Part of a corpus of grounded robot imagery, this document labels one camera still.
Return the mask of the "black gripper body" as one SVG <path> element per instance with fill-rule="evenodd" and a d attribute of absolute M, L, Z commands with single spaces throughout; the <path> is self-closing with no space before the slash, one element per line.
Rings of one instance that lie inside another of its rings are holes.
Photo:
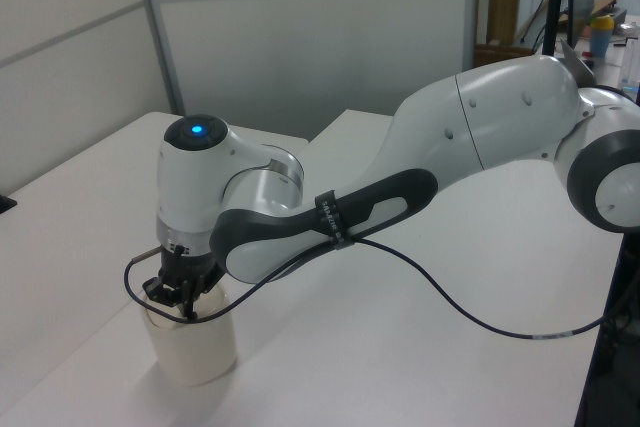
<path fill-rule="evenodd" d="M 159 278 L 164 284 L 182 284 L 185 280 L 214 278 L 219 274 L 211 254 L 201 256 L 177 256 L 174 252 L 161 252 Z"/>

